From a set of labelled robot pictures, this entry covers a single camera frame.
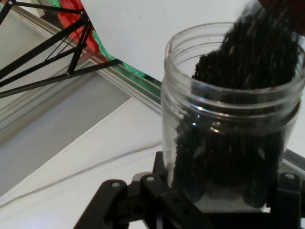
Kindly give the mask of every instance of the black metal frame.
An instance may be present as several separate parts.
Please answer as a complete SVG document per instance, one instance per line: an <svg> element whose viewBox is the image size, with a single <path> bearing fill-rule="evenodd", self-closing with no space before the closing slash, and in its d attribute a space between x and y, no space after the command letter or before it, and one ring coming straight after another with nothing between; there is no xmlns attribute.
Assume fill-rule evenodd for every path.
<svg viewBox="0 0 305 229"><path fill-rule="evenodd" d="M38 81L38 82L35 82L35 83L30 83L30 84L27 84L27 85L24 85L24 86L21 86L21 87L17 87L17 88L10 89L10 90L4 91L4 92L0 92L0 98L4 98L4 97L7 97L7 96L10 96L10 95L13 95L13 94L17 94L17 93L24 92L24 91L27 91L27 90L31 90L31 89L34 89L34 88L37 88L37 87L45 86L45 85L55 83L55 82L59 82L59 81L62 81L62 80L70 79L72 77L76 77L76 76L80 76L80 75L83 75L83 74L91 73L91 72L94 72L94 71L97 71L97 70L100 70L100 69L103 69L103 68L107 68L107 67L122 63L120 60L116 59L116 60L113 60L113 61L100 63L100 64L97 64L97 65L92 66L92 67L87 67L87 68L83 68L83 69L75 71L75 67L77 65L77 62L78 62L78 60L81 56L83 48L86 46L86 41L87 41L88 36L89 36L89 34L91 32L91 29L92 29L92 23L91 23L88 15L86 14L85 10L72 10L72 9L66 9L66 8L60 8L60 7L44 6L44 5L39 5L39 4L17 2L16 0L8 0L4 4L4 7L2 8L2 10L0 12L0 25L2 24L3 20L5 19L5 17L7 16L7 14L9 13L10 9L13 6L23 6L23 7L31 7L31 8L36 8L36 9L52 10L52 11L58 11L58 12L75 13L75 14L79 14L81 16L81 19L74 22L73 24L71 24L67 28L63 29L59 33L55 34L51 38L47 39L46 41L44 41L43 43L41 43L37 47L33 48L32 50L30 50L29 52L27 52L26 54L24 54L20 58L16 59L15 61L10 63L6 67L2 68L0 70L0 88L5 86L5 85L8 85L9 83L11 83L11 82L13 82L17 79L20 79L20 78L36 71L36 70L54 62L54 61L60 60L61 58L73 53L73 57L71 59L70 65L69 65L68 70L65 74L61 74L61 75L58 75L58 76L54 76L52 78L48 78L48 79L41 80L41 81ZM69 35L72 32L79 29L80 27L82 27L82 26L83 26L83 29L80 32L81 37L80 37L80 40L79 40L77 46L75 48L72 48L72 49L64 51L64 52L63 52L63 50L65 48L63 48L56 56L49 59L49 57L69 37ZM49 57L45 61L43 61L43 62L41 62L41 63L31 67L31 68L28 68L28 69L26 69L26 70L24 70L24 71L22 71L18 74L15 74L15 75L13 75L9 78L6 78L6 79L2 80L8 74L12 73L16 69L18 69L19 67L24 65L26 62L33 59L34 57L36 57L37 55L39 55L43 51L47 50L51 46L55 45L59 41L61 41L60 45L49 55Z"/></svg>
<svg viewBox="0 0 305 229"><path fill-rule="evenodd" d="M162 152L156 154L151 174L102 183L75 229L127 229L143 220L150 229L300 229L305 216L305 185L291 173L277 177L267 201L270 213L202 213L182 192L169 188Z"/></svg>

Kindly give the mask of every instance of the green fabric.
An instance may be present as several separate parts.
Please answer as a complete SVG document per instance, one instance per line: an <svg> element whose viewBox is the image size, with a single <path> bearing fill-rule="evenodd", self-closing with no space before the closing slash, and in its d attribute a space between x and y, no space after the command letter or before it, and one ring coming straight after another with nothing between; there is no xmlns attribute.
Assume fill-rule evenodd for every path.
<svg viewBox="0 0 305 229"><path fill-rule="evenodd" d="M103 46L99 36L97 35L97 32L95 30L93 30L93 38L95 39L95 41L97 42L97 44L99 45L100 51L101 53L104 55L104 57L106 57L107 60L111 61L114 60L115 57L110 55L105 47ZM137 76L139 76L141 79L144 78L146 76L145 73L141 72L140 70L130 66L129 64L123 63L124 67L131 73L136 74Z"/></svg>
<svg viewBox="0 0 305 229"><path fill-rule="evenodd" d="M49 2L52 4L52 6L61 7L59 0L49 0Z"/></svg>

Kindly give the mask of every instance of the screw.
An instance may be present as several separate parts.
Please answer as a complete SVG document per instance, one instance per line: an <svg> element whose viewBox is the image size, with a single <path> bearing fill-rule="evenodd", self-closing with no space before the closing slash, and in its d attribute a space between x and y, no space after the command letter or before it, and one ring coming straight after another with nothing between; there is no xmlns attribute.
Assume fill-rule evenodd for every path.
<svg viewBox="0 0 305 229"><path fill-rule="evenodd" d="M148 180L148 181L153 181L153 180L154 180L154 177L147 177L146 180Z"/></svg>
<svg viewBox="0 0 305 229"><path fill-rule="evenodd" d="M294 179L295 178L295 176L293 174L291 174L291 173L285 174L285 177L287 177L289 179Z"/></svg>
<svg viewBox="0 0 305 229"><path fill-rule="evenodd" d="M119 183L119 182L113 182L112 184L111 184L111 186L112 187L118 187L118 186L120 186L121 184Z"/></svg>

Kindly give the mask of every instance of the black rod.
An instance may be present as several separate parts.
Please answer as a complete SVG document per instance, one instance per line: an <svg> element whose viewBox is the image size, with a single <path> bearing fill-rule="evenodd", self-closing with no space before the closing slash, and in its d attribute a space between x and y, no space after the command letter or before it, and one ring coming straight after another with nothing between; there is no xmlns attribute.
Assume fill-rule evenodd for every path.
<svg viewBox="0 0 305 229"><path fill-rule="evenodd" d="M80 38L80 40L79 40L79 42L77 44L77 47L79 47L79 50L74 53L74 55L73 55L73 57L71 59L71 62L69 64L69 67L68 67L68 70L67 70L68 73L74 72L74 69L75 69L75 67L77 65L77 62L78 62L78 60L79 60L79 58L81 56L83 44L86 43L90 32L91 32L91 26L86 24L86 26L85 26L82 34L81 34L81 38Z"/></svg>
<svg viewBox="0 0 305 229"><path fill-rule="evenodd" d="M70 78L73 78L73 77L76 77L76 76L91 73L91 72L94 72L94 71L97 71L97 70L100 70L100 69L103 69L103 68L108 68L108 67L120 64L120 63L122 63L122 61L120 61L118 59L115 59L115 60L108 61L108 62L105 62L105 63L100 63L100 64L97 64L97 65L94 65L94 66L90 66L90 67L87 67L87 68L76 70L75 72L73 72L71 74L67 74L67 73L66 74L61 74L61 75L54 76L54 77L51 77L51 78L48 78L48 79L45 79L45 80L41 80L41 81L38 81L38 82L35 82L35 83L30 83L30 84L27 84L27 85L24 85L24 86L21 86L21 87L10 89L10 90L1 92L0 93L0 99L4 98L4 97L7 97L7 96L10 96L10 95L13 95L13 94L18 94L18 93L25 92L25 91L35 89L35 88L38 88L38 87L46 86L46 85L49 85L51 83L56 83L56 82L59 82L59 81L62 81L62 80L67 80L67 79L70 79Z"/></svg>
<svg viewBox="0 0 305 229"><path fill-rule="evenodd" d="M11 83L11 82L13 82L15 80L18 80L21 77L24 77L24 76L26 76L26 75L28 75L28 74L30 74L30 73L32 73L32 72L42 68L42 67L44 67L44 66L46 66L46 65L48 65L50 63L53 63L54 61L57 61L57 60L65 57L65 56L68 56L69 54L72 54L72 53L74 53L76 51L78 51L78 47L74 47L74 48L72 48L70 50L67 50L67 51L65 51L65 52L63 52L63 53L61 53L61 54L59 54L57 56L54 56L54 57L52 57L52 58L50 58L48 60L45 60L44 62L41 62L41 63L31 67L31 68L28 68L28 69L22 71L21 73L18 73L16 75L11 76L10 78L7 78L7 79L5 79L3 81L0 81L0 87L3 87L3 86L5 86L5 85L7 85L7 84L9 84L9 83Z"/></svg>
<svg viewBox="0 0 305 229"><path fill-rule="evenodd" d="M24 65L29 60L33 59L38 54L42 53L52 45L54 45L56 42L60 41L61 39L65 38L68 34L72 33L79 27L81 27L85 21L83 19L79 19L75 23L69 25L67 28L63 29L62 31L58 32L48 40L44 41L37 47L33 48L31 51L27 52L23 56L19 57L17 60L13 61L6 67L2 68L0 70L0 79L4 78L8 74L10 74L12 71L16 70L20 66Z"/></svg>
<svg viewBox="0 0 305 229"><path fill-rule="evenodd" d="M67 8L61 8L61 7L55 7L55 6L44 6L44 5L25 3L25 2L19 2L19 1L17 1L14 5L23 6L23 7L31 7L31 8L36 8L36 9L43 9L43 10L66 12L66 13L80 13L81 12L80 10L73 10L73 9L67 9Z"/></svg>
<svg viewBox="0 0 305 229"><path fill-rule="evenodd" d="M15 4L16 0L7 1L1 12L0 12L0 25L2 24L3 20L5 19L6 15L8 15L10 9L12 8L13 4Z"/></svg>

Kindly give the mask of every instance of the white surface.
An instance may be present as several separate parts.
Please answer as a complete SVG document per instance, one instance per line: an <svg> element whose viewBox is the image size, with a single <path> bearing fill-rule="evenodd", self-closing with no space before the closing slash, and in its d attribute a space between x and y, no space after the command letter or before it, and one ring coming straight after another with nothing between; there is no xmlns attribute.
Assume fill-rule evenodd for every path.
<svg viewBox="0 0 305 229"><path fill-rule="evenodd" d="M159 142L161 117L130 99L1 197L0 205L100 162ZM103 181L118 178L130 182L134 174L151 171L158 150L160 146L115 160L0 208L0 228L72 228Z"/></svg>
<svg viewBox="0 0 305 229"><path fill-rule="evenodd" d="M32 4L39 4L38 0L21 0L20 2L25 2L25 3L32 3ZM23 7L26 11L34 14L37 17L42 17L44 15L44 11L42 9L35 9L35 8L30 8L30 7Z"/></svg>
<svg viewBox="0 0 305 229"><path fill-rule="evenodd" d="M0 144L0 196L130 98L98 73L72 80L23 115L21 126L9 125L13 137Z"/></svg>
<svg viewBox="0 0 305 229"><path fill-rule="evenodd" d="M248 0L85 0L82 1L106 50L161 81L164 51L189 27L233 22Z"/></svg>

